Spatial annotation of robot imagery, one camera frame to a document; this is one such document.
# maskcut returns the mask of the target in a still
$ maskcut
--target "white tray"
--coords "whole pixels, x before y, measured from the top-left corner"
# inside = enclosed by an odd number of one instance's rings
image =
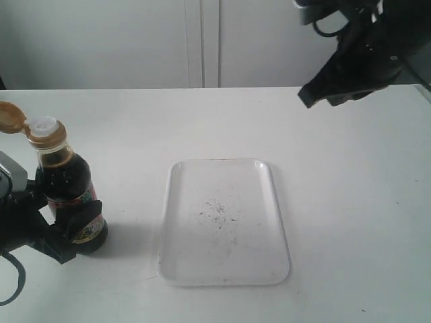
[[[170,285],[269,285],[290,264],[267,164],[254,159],[173,165],[158,274]]]

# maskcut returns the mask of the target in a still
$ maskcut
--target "white table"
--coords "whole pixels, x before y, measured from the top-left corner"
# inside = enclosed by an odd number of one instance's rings
[[[61,266],[27,247],[28,277],[0,322],[431,322],[431,106],[390,87],[307,110],[298,88],[0,92],[62,120],[90,163],[106,245]],[[21,135],[0,149],[34,175]],[[169,167],[269,162],[292,259],[271,287],[179,288],[156,276]],[[0,260],[0,297],[16,273]]]

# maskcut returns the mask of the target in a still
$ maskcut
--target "bottle neck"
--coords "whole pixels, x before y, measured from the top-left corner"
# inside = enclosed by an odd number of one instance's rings
[[[65,165],[73,157],[73,150],[67,141],[48,149],[36,149],[39,165],[43,168],[53,168]]]

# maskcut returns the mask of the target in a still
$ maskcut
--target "soy sauce bottle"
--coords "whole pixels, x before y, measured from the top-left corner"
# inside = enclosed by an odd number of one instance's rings
[[[59,208],[97,199],[90,167],[67,143],[61,122],[48,116],[40,118],[28,124],[26,135],[38,154],[36,184],[54,217]],[[73,237],[73,243],[77,252],[90,254],[103,245],[107,235],[108,226],[100,214]]]

